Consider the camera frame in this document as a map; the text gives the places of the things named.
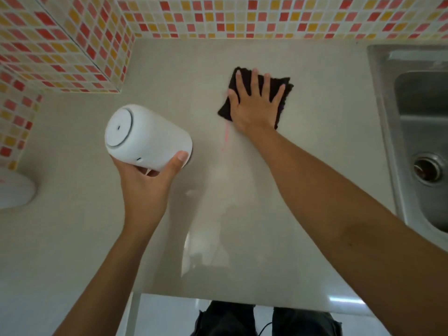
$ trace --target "hand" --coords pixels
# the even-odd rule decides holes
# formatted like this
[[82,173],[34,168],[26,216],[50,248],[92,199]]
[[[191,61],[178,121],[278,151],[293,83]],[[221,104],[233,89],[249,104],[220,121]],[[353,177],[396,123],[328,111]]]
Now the hand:
[[250,77],[251,96],[246,92],[241,77],[241,72],[236,73],[238,96],[234,90],[227,90],[230,99],[230,116],[239,131],[247,135],[252,127],[264,126],[274,128],[277,118],[277,109],[283,96],[285,85],[280,86],[277,95],[272,102],[269,101],[269,91],[271,89],[271,77],[264,75],[263,90],[260,95],[258,84],[258,70],[254,68]]
[[112,157],[121,179],[125,201],[125,225],[123,231],[150,238],[165,214],[171,182],[182,169],[188,152],[179,151],[160,172],[123,163]]

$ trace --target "lid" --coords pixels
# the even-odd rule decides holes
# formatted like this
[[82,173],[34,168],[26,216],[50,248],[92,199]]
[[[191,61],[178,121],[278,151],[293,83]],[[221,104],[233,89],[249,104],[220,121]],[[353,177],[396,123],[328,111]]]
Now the lid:
[[110,118],[106,127],[106,144],[110,147],[120,145],[128,137],[131,127],[131,112],[127,108],[120,108]]

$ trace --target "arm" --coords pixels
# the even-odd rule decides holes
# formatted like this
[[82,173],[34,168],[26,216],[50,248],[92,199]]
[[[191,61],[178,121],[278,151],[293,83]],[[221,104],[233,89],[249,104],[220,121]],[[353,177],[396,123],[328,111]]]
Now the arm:
[[165,214],[171,182],[188,158],[184,151],[154,177],[113,158],[125,201],[123,231],[53,336],[113,336],[148,242]]
[[448,254],[328,165],[273,129],[284,87],[269,102],[258,72],[251,96],[237,75],[231,116],[260,151],[278,189],[305,231],[344,280],[393,335],[440,335],[448,330]]

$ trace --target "sink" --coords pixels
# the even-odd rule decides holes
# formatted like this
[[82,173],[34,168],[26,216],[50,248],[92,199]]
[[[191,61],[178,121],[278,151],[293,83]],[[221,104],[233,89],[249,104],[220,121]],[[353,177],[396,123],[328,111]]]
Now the sink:
[[368,56],[397,215],[448,239],[448,46],[372,45]]

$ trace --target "floor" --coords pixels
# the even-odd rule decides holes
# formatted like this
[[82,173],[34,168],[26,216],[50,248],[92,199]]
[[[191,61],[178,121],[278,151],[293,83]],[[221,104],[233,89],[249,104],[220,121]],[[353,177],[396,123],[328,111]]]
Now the floor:
[[[131,322],[129,318],[128,330],[123,329],[117,336],[189,336],[194,329],[194,322],[199,310],[206,310],[209,301],[180,298],[171,296],[159,296],[142,294],[138,304],[136,319]],[[270,306],[257,305],[254,308],[255,324],[257,332],[272,321]],[[342,322],[344,336],[389,336],[386,328],[375,317],[360,315],[332,314],[333,318]],[[272,326],[269,325],[263,331],[263,336],[272,334]]]

